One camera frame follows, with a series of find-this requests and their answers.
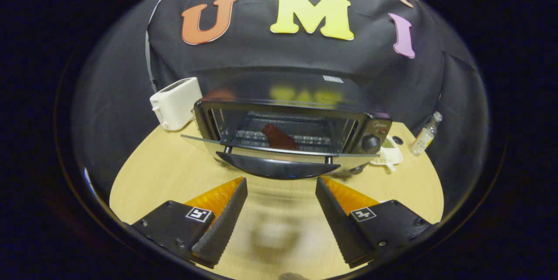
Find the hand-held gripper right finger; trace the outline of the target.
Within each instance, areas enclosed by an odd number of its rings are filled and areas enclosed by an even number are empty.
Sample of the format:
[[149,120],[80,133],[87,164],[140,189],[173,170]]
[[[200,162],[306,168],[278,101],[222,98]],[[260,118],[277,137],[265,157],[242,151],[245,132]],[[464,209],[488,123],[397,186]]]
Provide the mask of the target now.
[[350,268],[400,254],[433,226],[397,200],[378,202],[329,178],[317,179],[315,194]]

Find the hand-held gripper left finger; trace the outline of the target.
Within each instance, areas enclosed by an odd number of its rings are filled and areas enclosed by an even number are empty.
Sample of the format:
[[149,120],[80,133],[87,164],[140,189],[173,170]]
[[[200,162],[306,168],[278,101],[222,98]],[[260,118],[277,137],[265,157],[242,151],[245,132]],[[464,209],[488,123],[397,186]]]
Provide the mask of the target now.
[[131,226],[174,256],[214,268],[231,239],[247,195],[246,178],[236,178],[185,203],[168,200]]

